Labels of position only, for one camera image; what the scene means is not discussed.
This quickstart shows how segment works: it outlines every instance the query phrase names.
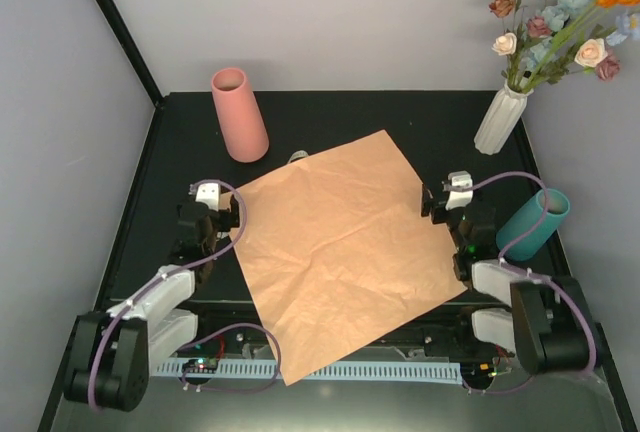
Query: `crumpled paper sheet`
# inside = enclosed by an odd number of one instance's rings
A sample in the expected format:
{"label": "crumpled paper sheet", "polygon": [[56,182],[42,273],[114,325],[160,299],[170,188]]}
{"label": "crumpled paper sheet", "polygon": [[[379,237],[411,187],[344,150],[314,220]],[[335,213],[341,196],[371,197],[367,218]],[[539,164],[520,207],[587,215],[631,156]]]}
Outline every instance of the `crumpled paper sheet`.
{"label": "crumpled paper sheet", "polygon": [[421,181],[385,131],[239,191],[235,251],[287,385],[465,290],[447,227],[420,217]]}

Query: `pink vase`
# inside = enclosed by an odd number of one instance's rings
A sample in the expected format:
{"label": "pink vase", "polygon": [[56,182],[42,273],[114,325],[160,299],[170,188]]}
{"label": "pink vase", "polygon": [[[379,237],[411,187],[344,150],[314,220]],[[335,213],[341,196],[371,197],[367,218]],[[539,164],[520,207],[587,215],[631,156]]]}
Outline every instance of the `pink vase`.
{"label": "pink vase", "polygon": [[238,162],[261,158],[269,148],[269,137],[247,74],[222,69],[211,79],[211,90],[229,155]]}

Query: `teal cylinder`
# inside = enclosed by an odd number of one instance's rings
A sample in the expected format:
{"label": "teal cylinder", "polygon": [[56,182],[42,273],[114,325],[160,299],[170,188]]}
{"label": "teal cylinder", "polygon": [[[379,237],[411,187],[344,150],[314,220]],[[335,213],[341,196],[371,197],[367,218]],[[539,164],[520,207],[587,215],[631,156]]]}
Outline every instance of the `teal cylinder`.
{"label": "teal cylinder", "polygon": [[[522,261],[530,259],[549,240],[571,210],[566,195],[556,189],[547,189],[549,193],[549,211],[542,223],[527,237],[510,247],[506,256]],[[496,244],[502,250],[509,242],[533,227],[542,215],[544,192],[538,191],[518,210],[496,234]]]}

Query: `white wall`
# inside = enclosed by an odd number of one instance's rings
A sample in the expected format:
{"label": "white wall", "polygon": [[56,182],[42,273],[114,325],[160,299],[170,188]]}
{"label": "white wall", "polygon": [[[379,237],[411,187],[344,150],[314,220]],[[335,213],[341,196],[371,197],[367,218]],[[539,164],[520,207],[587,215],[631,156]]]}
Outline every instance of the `white wall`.
{"label": "white wall", "polygon": [[152,107],[93,0],[0,0],[0,430],[36,430]]}
{"label": "white wall", "polygon": [[640,42],[616,55],[623,69],[613,82],[570,76],[543,86],[525,120],[542,177],[571,200],[560,234],[571,271],[603,322],[640,422]]}
{"label": "white wall", "polygon": [[163,93],[244,67],[258,90],[495,89],[491,0],[115,0]]}

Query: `white vase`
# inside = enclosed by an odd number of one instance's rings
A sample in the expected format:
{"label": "white vase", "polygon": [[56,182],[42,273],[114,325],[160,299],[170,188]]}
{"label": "white vase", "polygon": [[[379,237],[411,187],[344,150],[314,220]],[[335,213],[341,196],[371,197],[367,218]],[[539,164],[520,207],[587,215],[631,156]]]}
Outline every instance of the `white vase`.
{"label": "white vase", "polygon": [[532,92],[533,90],[526,94],[514,92],[505,81],[504,87],[493,98],[476,137],[473,139],[476,149],[487,155],[500,152],[524,112],[527,106],[527,97]]}

